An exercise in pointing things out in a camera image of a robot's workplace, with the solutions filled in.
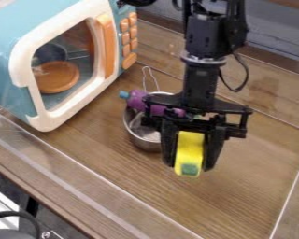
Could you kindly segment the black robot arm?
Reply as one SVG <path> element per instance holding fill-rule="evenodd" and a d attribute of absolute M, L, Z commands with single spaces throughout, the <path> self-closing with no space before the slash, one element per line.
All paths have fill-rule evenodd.
<path fill-rule="evenodd" d="M 215 167 L 224 141 L 243 138 L 252 110 L 215 98 L 226 56 L 247 38 L 244 0 L 226 0 L 226 11 L 203 6 L 203 0 L 172 0 L 183 15 L 185 63 L 181 91 L 121 92 L 127 105 L 143 116 L 140 124 L 160 136 L 161 159 L 180 176 L 197 176 Z"/>

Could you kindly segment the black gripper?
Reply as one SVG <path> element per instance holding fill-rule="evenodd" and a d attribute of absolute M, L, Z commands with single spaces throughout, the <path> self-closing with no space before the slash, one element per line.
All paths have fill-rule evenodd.
<path fill-rule="evenodd" d="M 175 94 L 149 93 L 141 98 L 141 124 L 160 131 L 161 158 L 168 167 L 175 166 L 177 131 L 203 133 L 203 170 L 210 171 L 215 168 L 226 139 L 246 137 L 252 110 L 215 98 L 224 57 L 181 56 L 180 59 L 185 63 L 181 90 Z"/>

